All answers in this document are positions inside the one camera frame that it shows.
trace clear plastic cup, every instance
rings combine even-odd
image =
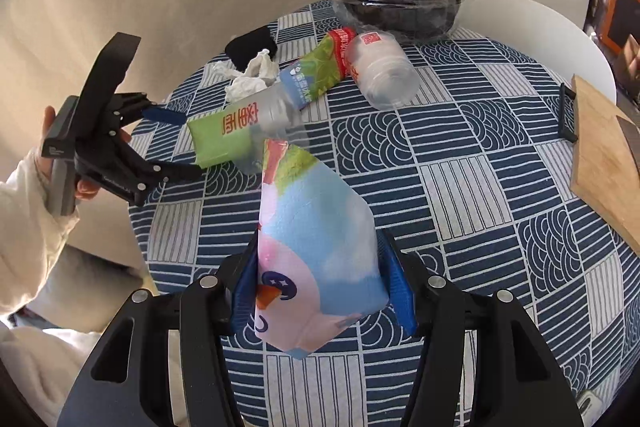
[[[420,88],[418,72],[390,33],[358,35],[344,55],[360,92],[377,110],[406,105]]]

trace blue patterned tablecloth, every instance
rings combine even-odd
[[[270,25],[281,67],[339,27],[329,1]],[[459,29],[406,46],[422,77],[405,108],[378,112],[347,78],[303,111],[310,151],[369,203],[404,251],[463,290],[510,288],[537,324],[574,393],[605,405],[640,357],[640,259],[569,190],[572,149],[558,139],[564,80],[529,57]],[[167,99],[199,118],[224,105],[213,58]],[[187,127],[142,121],[146,159],[194,161]],[[173,292],[244,250],[255,230],[260,176],[233,165],[161,187],[130,218],[158,288]],[[421,342],[387,308],[303,361],[259,341],[249,324],[224,340],[238,407],[256,426],[397,426]],[[466,334],[455,425],[472,406],[476,339]]]

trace blue gripper pad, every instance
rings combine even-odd
[[[164,107],[158,107],[157,105],[152,105],[151,107],[143,109],[142,116],[147,120],[167,123],[169,125],[184,125],[187,123],[187,115],[183,112],[165,109]]]
[[[258,280],[258,248],[254,248],[247,261],[236,288],[231,296],[231,328],[234,333],[240,333],[249,316],[255,310],[255,290]]]
[[[404,278],[404,272],[393,247],[381,230],[376,230],[376,235],[378,236],[378,265],[386,291],[389,293],[389,304],[394,307],[398,323],[409,335],[412,335],[417,328],[414,293]]]

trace black plastic handle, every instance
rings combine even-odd
[[[566,97],[575,100],[575,92],[560,84],[560,110],[558,114],[558,137],[569,140],[571,143],[578,141],[577,135],[566,124]]]

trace white chair backrest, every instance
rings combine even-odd
[[[474,0],[463,4],[460,26],[529,55],[570,80],[583,77],[611,102],[616,84],[596,44],[569,19],[532,0]]]

